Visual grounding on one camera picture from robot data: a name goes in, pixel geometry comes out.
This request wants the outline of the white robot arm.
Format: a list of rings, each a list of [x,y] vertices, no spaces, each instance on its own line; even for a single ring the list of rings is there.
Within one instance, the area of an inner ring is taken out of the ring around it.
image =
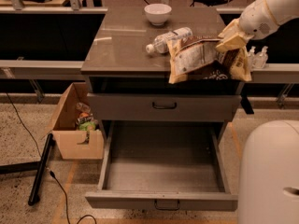
[[[256,0],[219,34],[216,50],[244,47],[299,17],[299,0]],[[240,163],[237,224],[299,224],[299,121],[251,132]]]

